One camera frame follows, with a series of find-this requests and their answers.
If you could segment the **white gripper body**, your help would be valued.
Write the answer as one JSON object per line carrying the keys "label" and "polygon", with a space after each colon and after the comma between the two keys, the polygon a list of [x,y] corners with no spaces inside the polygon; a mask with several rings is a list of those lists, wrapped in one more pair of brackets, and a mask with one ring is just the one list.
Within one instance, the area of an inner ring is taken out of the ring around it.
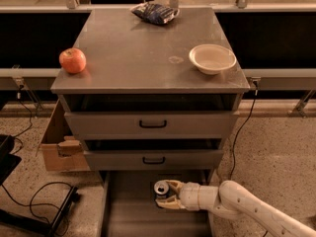
{"label": "white gripper body", "polygon": [[198,211],[198,193],[200,185],[197,183],[186,183],[181,187],[179,198],[182,208],[188,211]]}

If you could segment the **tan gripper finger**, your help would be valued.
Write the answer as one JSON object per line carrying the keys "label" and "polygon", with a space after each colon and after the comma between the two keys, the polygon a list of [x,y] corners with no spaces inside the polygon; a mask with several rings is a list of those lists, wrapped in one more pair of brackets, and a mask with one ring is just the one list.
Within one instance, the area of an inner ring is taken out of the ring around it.
{"label": "tan gripper finger", "polygon": [[155,199],[158,206],[167,209],[184,209],[185,207],[182,205],[180,199],[176,196],[170,196],[167,198],[158,197]]}
{"label": "tan gripper finger", "polygon": [[184,186],[184,183],[177,180],[167,180],[166,183],[168,184],[169,188],[175,193],[179,194],[182,187]]}

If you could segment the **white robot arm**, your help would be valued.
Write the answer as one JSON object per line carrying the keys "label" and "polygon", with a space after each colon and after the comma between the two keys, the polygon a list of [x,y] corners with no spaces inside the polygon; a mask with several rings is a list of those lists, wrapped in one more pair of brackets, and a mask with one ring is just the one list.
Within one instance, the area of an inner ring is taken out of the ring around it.
{"label": "white robot arm", "polygon": [[250,216],[274,237],[316,237],[316,231],[255,197],[234,181],[218,187],[177,180],[155,183],[158,206],[188,211],[207,210],[225,219],[237,219],[242,213]]}

